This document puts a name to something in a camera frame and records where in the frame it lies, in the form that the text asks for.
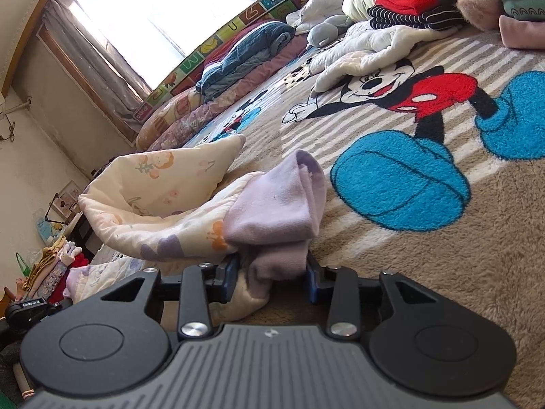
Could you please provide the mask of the cream floral lilac-lined baby garment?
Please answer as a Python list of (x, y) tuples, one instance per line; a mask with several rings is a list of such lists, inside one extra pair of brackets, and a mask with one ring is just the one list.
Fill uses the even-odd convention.
[(210, 306), (220, 324), (265, 306), (274, 282), (302, 275), (326, 203), (322, 167), (294, 151), (269, 171), (225, 182), (244, 144), (232, 135), (113, 160), (80, 194), (79, 207), (120, 259), (79, 268), (67, 281), (70, 299), (80, 302), (145, 268), (175, 275), (240, 253), (231, 300)]

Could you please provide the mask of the red folded garment in stack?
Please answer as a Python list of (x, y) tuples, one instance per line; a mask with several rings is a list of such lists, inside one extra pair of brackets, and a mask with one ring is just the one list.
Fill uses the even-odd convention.
[(59, 283), (56, 285), (52, 295), (49, 298), (51, 303), (57, 303), (65, 298), (70, 298), (71, 293), (67, 290), (67, 281), (74, 280), (79, 274), (79, 268), (88, 266), (89, 261), (83, 253), (76, 255), (75, 260), (68, 266), (66, 272), (61, 277)]

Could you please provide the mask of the dark side table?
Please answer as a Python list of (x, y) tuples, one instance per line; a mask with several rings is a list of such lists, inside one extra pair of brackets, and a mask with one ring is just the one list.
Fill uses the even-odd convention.
[(73, 220), (65, 228), (64, 235), (67, 241), (72, 241), (82, 249), (82, 253), (88, 261), (92, 261), (103, 246), (103, 242), (94, 233), (83, 212), (79, 212), (74, 216)]

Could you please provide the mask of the Mickey Mouse plush blanket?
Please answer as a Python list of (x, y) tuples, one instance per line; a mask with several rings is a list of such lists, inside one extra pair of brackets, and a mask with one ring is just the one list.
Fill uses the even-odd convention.
[[(324, 93), (310, 61), (252, 94), (224, 181), (308, 152), (326, 181), (317, 261), (399, 271), (503, 326), (517, 350), (508, 394), (542, 407), (544, 54), (463, 31)], [(287, 281), (231, 322), (313, 320)]]

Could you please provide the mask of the purple floral mattress pad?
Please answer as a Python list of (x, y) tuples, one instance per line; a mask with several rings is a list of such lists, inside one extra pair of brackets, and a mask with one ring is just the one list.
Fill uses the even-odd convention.
[(185, 144), (216, 116), (295, 59), (306, 45), (306, 35), (295, 36), (277, 56), (258, 65), (211, 101), (201, 100), (194, 87), (175, 95), (144, 123), (136, 138), (136, 149), (148, 151)]

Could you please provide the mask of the patterned white folded garment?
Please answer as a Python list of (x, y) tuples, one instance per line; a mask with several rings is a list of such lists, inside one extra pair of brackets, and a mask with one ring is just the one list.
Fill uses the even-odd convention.
[(56, 262), (56, 265), (45, 276), (38, 287), (34, 298), (43, 298), (49, 303), (57, 303), (64, 299), (63, 292), (66, 288), (66, 276), (69, 267), (62, 261)]

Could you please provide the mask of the left gripper black device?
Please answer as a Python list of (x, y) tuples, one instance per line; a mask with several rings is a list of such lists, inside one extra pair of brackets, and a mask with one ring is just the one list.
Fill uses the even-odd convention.
[(70, 298), (49, 303), (44, 298), (34, 298), (11, 303), (1, 317), (1, 407), (19, 408), (24, 402), (14, 365), (19, 363), (22, 338), (36, 324), (72, 305)]

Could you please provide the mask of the folded dark blue quilt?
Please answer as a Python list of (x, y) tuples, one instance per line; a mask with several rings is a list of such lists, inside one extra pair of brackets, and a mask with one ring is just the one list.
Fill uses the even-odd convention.
[(295, 36), (295, 29), (269, 21), (245, 34), (219, 62), (203, 70), (196, 89), (204, 103), (217, 98), (257, 66), (277, 56)]

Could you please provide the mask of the grey plush toy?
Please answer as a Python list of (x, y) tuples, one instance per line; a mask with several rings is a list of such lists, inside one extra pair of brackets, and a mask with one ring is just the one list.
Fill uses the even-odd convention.
[(354, 24), (346, 15), (334, 15), (326, 18), (314, 26), (308, 34), (307, 40), (311, 47), (323, 48), (336, 41)]

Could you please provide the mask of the navy striped folded garment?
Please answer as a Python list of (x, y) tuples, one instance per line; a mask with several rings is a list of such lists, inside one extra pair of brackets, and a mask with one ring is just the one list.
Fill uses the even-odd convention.
[(448, 31), (466, 24), (465, 19), (455, 6), (436, 6), (420, 15), (407, 15), (374, 5), (368, 10), (370, 27), (386, 29), (393, 26), (406, 26), (414, 29)]

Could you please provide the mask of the alphabet foam play mat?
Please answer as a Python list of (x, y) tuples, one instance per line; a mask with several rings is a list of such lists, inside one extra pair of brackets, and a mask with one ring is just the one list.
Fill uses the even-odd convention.
[(182, 91), (193, 87), (200, 80), (208, 57), (218, 47), (230, 42), (245, 28), (264, 20), (285, 21), (288, 14), (301, 9), (307, 1), (258, 0), (252, 3), (186, 56), (142, 102), (134, 113), (134, 118), (140, 124), (145, 123), (161, 105)]

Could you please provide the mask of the white pillow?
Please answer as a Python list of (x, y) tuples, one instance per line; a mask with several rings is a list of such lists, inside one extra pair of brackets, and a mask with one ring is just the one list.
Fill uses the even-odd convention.
[(308, 33), (326, 18), (335, 15), (346, 15), (355, 22), (366, 20), (368, 16), (362, 9), (363, 5), (354, 3), (354, 0), (309, 0), (301, 9), (288, 14), (285, 22), (299, 35)]

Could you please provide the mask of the grey window curtain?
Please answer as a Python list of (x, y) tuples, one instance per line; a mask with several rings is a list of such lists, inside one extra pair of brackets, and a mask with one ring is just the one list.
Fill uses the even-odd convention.
[(101, 32), (98, 21), (78, 0), (48, 0), (43, 26), (114, 122), (138, 134), (143, 121), (137, 110), (151, 93), (144, 78)]

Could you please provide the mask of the pink folded garment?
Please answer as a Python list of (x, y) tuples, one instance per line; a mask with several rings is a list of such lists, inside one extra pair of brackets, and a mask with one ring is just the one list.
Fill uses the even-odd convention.
[(502, 43), (505, 47), (521, 50), (545, 48), (545, 22), (517, 20), (502, 15), (499, 18)]

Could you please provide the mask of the teal patterned folded garment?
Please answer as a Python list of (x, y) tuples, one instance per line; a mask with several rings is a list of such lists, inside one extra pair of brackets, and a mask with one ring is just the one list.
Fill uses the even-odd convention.
[(502, 0), (505, 14), (523, 21), (544, 21), (545, 0)]

